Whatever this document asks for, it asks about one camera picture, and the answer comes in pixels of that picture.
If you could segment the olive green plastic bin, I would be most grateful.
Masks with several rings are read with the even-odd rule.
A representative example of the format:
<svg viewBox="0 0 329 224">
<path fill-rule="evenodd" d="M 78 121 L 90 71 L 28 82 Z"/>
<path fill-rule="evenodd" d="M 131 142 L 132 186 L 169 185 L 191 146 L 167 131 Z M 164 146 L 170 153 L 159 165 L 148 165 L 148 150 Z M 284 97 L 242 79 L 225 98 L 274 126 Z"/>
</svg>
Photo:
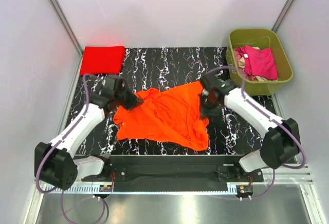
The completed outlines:
<svg viewBox="0 0 329 224">
<path fill-rule="evenodd" d="M 294 72 L 277 34 L 269 29 L 235 29 L 228 35 L 226 60 L 230 77 L 245 80 L 251 96 L 271 96 L 292 80 Z"/>
</svg>

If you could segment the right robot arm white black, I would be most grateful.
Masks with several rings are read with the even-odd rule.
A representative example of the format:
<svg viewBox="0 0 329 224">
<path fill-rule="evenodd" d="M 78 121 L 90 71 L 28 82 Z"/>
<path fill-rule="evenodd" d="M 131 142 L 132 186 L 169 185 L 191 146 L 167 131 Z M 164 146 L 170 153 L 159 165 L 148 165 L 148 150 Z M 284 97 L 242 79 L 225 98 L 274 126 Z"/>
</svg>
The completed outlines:
<svg viewBox="0 0 329 224">
<path fill-rule="evenodd" d="M 266 167 L 276 170 L 301 153 L 299 128 L 294 119 L 284 120 L 268 111 L 232 80 L 220 82 L 209 73 L 201 77 L 200 83 L 203 117 L 215 115 L 219 106 L 226 107 L 247 121 L 263 139 L 260 149 L 234 163 L 232 171 L 237 176 Z"/>
</svg>

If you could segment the corner aluminium post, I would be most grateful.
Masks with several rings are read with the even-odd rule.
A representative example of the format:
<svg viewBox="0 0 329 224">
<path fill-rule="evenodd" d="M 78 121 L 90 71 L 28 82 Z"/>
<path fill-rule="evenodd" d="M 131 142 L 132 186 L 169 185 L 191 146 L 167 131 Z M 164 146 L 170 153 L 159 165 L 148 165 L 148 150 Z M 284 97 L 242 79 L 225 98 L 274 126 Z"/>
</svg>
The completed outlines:
<svg viewBox="0 0 329 224">
<path fill-rule="evenodd" d="M 67 36 L 69 37 L 71 43 L 73 44 L 75 50 L 79 54 L 79 56 L 82 56 L 83 54 L 83 48 L 80 45 L 69 21 L 67 20 L 67 17 L 64 14 L 64 11 L 61 8 L 61 5 L 58 0 L 49 0 L 55 14 L 57 15 L 60 23 L 62 24 Z"/>
<path fill-rule="evenodd" d="M 284 19 L 288 15 L 288 13 L 289 13 L 290 9 L 292 8 L 295 1 L 296 0 L 286 0 L 284 6 L 282 7 L 273 27 L 271 29 L 273 32 L 275 32 L 275 33 L 278 32 L 279 28 L 281 27 Z"/>
</svg>

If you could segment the right corner aluminium post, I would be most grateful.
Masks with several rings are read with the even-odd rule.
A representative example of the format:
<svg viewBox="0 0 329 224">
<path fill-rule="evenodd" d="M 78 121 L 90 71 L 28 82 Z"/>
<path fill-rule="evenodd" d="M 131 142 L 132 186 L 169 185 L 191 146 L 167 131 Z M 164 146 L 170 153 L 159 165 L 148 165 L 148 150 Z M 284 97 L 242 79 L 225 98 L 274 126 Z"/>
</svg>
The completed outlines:
<svg viewBox="0 0 329 224">
<path fill-rule="evenodd" d="M 295 1 L 296 0 L 286 0 L 284 6 L 282 7 L 273 27 L 271 29 L 273 32 L 275 32 L 275 33 L 278 32 L 279 28 L 281 27 L 284 19 L 288 15 L 288 13 L 289 13 L 290 9 L 292 8 Z"/>
</svg>

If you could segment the red folded t shirt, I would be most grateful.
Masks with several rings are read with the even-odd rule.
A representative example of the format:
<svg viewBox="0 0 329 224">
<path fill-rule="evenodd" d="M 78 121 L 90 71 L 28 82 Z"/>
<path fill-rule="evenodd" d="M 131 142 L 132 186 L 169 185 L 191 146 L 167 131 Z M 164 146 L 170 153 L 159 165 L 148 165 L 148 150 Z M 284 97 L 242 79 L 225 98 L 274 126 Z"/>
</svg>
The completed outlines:
<svg viewBox="0 0 329 224">
<path fill-rule="evenodd" d="M 90 47 L 83 52 L 80 75 L 119 74 L 125 57 L 124 46 Z"/>
</svg>

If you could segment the left corner aluminium post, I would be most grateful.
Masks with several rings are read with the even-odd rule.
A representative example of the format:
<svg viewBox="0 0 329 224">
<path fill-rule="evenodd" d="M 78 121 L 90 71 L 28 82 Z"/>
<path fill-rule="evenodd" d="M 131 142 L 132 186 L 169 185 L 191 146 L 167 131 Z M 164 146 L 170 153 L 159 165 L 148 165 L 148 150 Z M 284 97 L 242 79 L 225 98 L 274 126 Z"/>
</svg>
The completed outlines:
<svg viewBox="0 0 329 224">
<path fill-rule="evenodd" d="M 80 45 L 69 21 L 67 20 L 67 17 L 64 14 L 64 11 L 61 8 L 61 5 L 58 0 L 49 0 L 55 14 L 57 15 L 60 23 L 62 24 L 67 36 L 69 37 L 71 43 L 73 44 L 75 50 L 79 54 L 79 56 L 82 56 L 83 54 L 83 48 Z"/>
</svg>

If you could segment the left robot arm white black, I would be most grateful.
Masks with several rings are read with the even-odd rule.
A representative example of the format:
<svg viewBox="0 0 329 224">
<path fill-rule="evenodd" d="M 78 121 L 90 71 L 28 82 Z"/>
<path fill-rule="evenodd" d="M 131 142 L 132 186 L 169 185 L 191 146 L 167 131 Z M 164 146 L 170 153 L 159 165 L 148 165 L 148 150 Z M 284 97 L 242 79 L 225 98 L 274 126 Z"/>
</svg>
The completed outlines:
<svg viewBox="0 0 329 224">
<path fill-rule="evenodd" d="M 85 104 L 70 125 L 50 142 L 40 142 L 34 150 L 34 176 L 41 193 L 40 181 L 54 189 L 68 190 L 77 180 L 91 175 L 107 178 L 107 158 L 89 156 L 75 159 L 85 138 L 118 106 L 131 110 L 143 103 L 127 86 L 125 79 L 109 75 L 93 93 L 85 94 Z"/>
</svg>

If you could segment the orange t shirt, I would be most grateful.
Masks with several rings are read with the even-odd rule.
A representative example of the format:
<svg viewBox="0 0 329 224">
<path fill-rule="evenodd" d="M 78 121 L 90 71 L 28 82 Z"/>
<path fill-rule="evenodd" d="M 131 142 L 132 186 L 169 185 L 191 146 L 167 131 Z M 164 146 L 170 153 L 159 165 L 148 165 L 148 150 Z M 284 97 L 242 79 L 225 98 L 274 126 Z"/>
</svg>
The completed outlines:
<svg viewBox="0 0 329 224">
<path fill-rule="evenodd" d="M 131 110 L 119 107 L 113 117 L 119 126 L 117 139 L 148 139 L 206 150 L 209 120 L 200 114 L 202 90 L 197 81 L 166 91 L 150 88 L 137 92 L 143 103 Z"/>
</svg>

